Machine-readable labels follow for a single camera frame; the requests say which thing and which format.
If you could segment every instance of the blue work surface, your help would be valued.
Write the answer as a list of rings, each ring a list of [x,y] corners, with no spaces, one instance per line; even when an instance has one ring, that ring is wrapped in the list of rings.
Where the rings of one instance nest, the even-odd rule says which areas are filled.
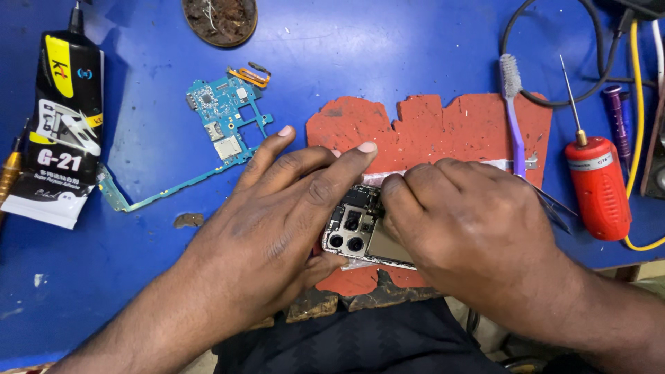
[[[66,28],[73,3],[8,0],[0,5],[2,152],[32,115],[39,35]],[[297,129],[289,150],[305,146],[307,119],[340,96],[382,102],[396,118],[395,103],[409,94],[439,94],[447,105],[461,94],[499,92],[499,36],[521,0],[436,3],[259,0],[256,32],[230,50],[212,47],[192,32],[180,0],[84,5],[86,34],[106,53],[102,160],[132,202],[218,167],[185,93],[194,80],[218,79],[227,65],[237,69],[247,61],[273,73],[257,104],[275,119],[266,126],[269,134],[287,124]],[[610,25],[607,15],[602,19]],[[606,29],[606,51],[611,35]],[[626,37],[614,76],[628,74],[625,45]],[[646,24],[640,49],[645,78],[653,79],[656,59]],[[518,20],[508,50],[517,55],[525,87],[547,98],[567,97],[559,54],[576,93],[593,85],[589,77],[598,77],[591,20],[575,0],[536,2]],[[646,89],[653,111],[651,92]],[[588,134],[610,137],[598,95],[578,110]],[[570,109],[556,110],[544,189],[577,208],[563,157],[573,131]],[[258,138],[244,136],[248,146]],[[195,229],[173,227],[176,217],[186,212],[210,216],[242,169],[233,167],[130,214],[115,212],[94,191],[73,231],[9,216],[0,253],[0,371],[57,360],[109,320],[171,266],[192,238]],[[634,242],[650,243],[665,234],[665,202],[635,196],[631,206]],[[575,235],[555,228],[557,242],[589,267],[665,256],[665,247],[632,252],[618,242],[599,242],[578,221],[569,221]]]

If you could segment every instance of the smartphone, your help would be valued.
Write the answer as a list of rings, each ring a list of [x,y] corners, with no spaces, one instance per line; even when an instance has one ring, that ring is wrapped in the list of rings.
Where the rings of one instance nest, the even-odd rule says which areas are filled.
[[[348,258],[415,270],[409,253],[386,231],[385,215],[381,188],[356,184],[335,207],[321,247]]]

